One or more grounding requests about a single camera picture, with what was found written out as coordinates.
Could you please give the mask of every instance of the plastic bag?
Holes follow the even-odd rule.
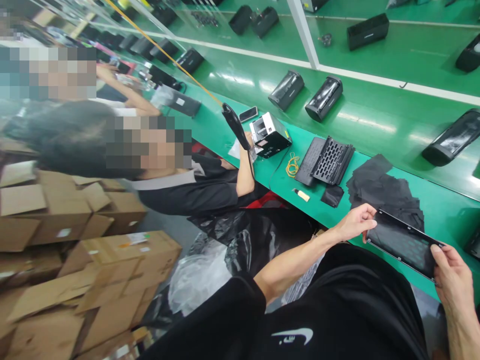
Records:
[[[184,257],[178,262],[168,291],[173,314],[186,317],[211,297],[232,277],[225,265],[227,247],[210,241],[203,254]]]

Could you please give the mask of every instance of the black shirt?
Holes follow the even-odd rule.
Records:
[[[234,276],[140,359],[429,359],[408,281],[354,245],[330,249],[299,300],[265,308]]]
[[[177,180],[169,181],[168,178],[174,178],[167,176],[158,179],[163,183],[161,188],[153,186],[143,190],[136,187],[138,181],[134,181],[133,187],[138,190],[142,203],[152,210],[168,215],[208,216],[246,207],[268,192],[264,186],[255,183],[254,192],[238,197],[238,170],[225,169],[219,158],[192,154],[192,160],[200,165],[202,171],[193,173],[192,170],[191,173],[178,176],[178,181],[182,183],[180,185],[176,184]],[[141,182],[154,183],[156,180]]]

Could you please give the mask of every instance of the black fabric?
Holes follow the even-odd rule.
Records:
[[[255,190],[237,195],[238,170],[222,167],[219,158],[192,154],[205,176],[195,175],[196,182],[156,190],[140,190],[141,202],[152,210],[168,215],[209,216],[242,208],[261,198],[268,189],[255,182]]]
[[[346,183],[351,208],[368,203],[425,232],[420,200],[412,196],[407,180],[387,175],[391,169],[392,164],[381,154],[355,169]]]
[[[327,185],[320,200],[332,208],[336,208],[343,196],[344,190],[340,186]]]
[[[326,253],[299,300],[264,311],[260,289],[241,273],[140,359],[429,359],[407,280],[350,244]]]

